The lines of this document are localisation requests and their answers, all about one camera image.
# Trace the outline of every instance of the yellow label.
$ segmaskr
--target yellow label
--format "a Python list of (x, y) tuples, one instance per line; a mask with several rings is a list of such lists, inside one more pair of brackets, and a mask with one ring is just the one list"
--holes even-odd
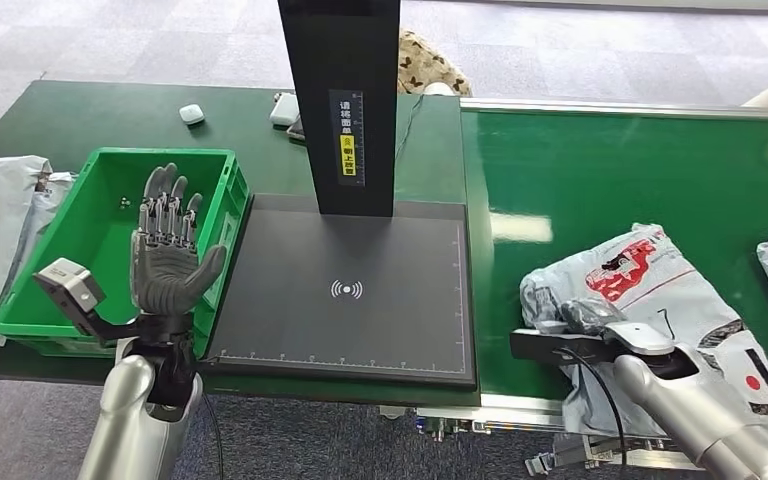
[(354, 135), (340, 135), (340, 158), (342, 159), (343, 175), (347, 177), (357, 175)]

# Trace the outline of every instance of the wireless charging symbol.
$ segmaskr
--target wireless charging symbol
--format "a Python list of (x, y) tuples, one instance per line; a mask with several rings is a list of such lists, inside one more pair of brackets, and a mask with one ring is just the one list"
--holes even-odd
[(355, 282), (351, 285), (344, 285), (339, 280), (334, 280), (334, 283), (331, 284), (331, 296), (337, 298), (340, 295), (351, 295), (358, 299), (363, 295), (363, 284)]

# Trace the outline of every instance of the green table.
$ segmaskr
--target green table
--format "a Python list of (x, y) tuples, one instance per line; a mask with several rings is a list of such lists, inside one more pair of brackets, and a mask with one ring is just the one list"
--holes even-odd
[[(37, 81), (0, 120), (0, 157), (40, 155), (55, 170), (78, 171), (90, 152), (109, 147), (227, 148), (237, 153), (255, 193), (313, 195), (303, 146), (288, 141), (268, 117), (274, 90)], [(417, 96), (398, 103), (397, 141)], [(188, 128), (181, 106), (198, 103), (206, 123)], [(459, 105), (426, 98), (397, 163), (400, 200), (466, 201)], [(0, 378), (101, 383), (111, 362), (46, 358), (20, 345), (0, 349)], [(213, 392), (281, 395), (389, 404), (475, 405), (477, 392), (425, 386), (275, 377), (208, 375)]]
[[(272, 93), (35, 82), (0, 121), (0, 156), (33, 153), (76, 169), (100, 146), (230, 148), (255, 192), (311, 193), (304, 150), (266, 121)], [(399, 99), (397, 140), (415, 101)], [(191, 102), (205, 110), (207, 128), (190, 131), (177, 118)], [(755, 258), (768, 237), (768, 114), (459, 106), (428, 97), (396, 178), (400, 199), (467, 199), (479, 392), (250, 376), (210, 376), (209, 390), (420, 406), (479, 405), (490, 396), (556, 404), (568, 390), (563, 376), (508, 351), (508, 332), (521, 321), (519, 280), (635, 221), (663, 225), (768, 352), (768, 283)], [(523, 231), (535, 217), (551, 238)], [(0, 377), (99, 382), (108, 368), (0, 349)]]

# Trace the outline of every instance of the red printed logo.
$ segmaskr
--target red printed logo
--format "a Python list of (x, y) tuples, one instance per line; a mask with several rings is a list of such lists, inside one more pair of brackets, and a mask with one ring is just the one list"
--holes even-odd
[(632, 243), (613, 260), (593, 270), (584, 277), (591, 290), (602, 294), (611, 302), (616, 302), (628, 289), (636, 286), (649, 270), (646, 257), (655, 251), (649, 240)]

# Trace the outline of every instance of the silver robotic arm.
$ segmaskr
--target silver robotic arm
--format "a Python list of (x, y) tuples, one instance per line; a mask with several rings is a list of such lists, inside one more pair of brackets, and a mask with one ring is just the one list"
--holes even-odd
[(768, 431), (695, 349), (627, 321), (611, 305), (574, 300), (560, 312), (571, 333), (515, 330), (514, 357), (553, 365), (578, 361), (567, 350), (590, 364), (613, 362), (622, 391), (696, 466), (721, 480), (768, 480)]
[(172, 478), (192, 413), (202, 395), (201, 377), (193, 378), (189, 402), (182, 408), (149, 403), (154, 366), (140, 355), (125, 357), (104, 382), (101, 413), (87, 449), (79, 480)]
[(131, 296), (140, 313), (130, 322), (111, 324), (99, 316), (95, 308), (104, 293), (77, 263), (60, 258), (34, 275), (81, 333), (116, 345), (80, 480), (171, 478), (202, 400), (191, 312), (219, 277), (226, 251), (214, 246), (199, 262), (201, 195), (194, 194), (184, 210), (186, 185), (174, 164), (155, 169), (146, 183), (130, 258)]
[(620, 355), (614, 378), (695, 465), (719, 479), (768, 480), (768, 430), (693, 348), (677, 344), (674, 353), (696, 373), (663, 378), (645, 358)]

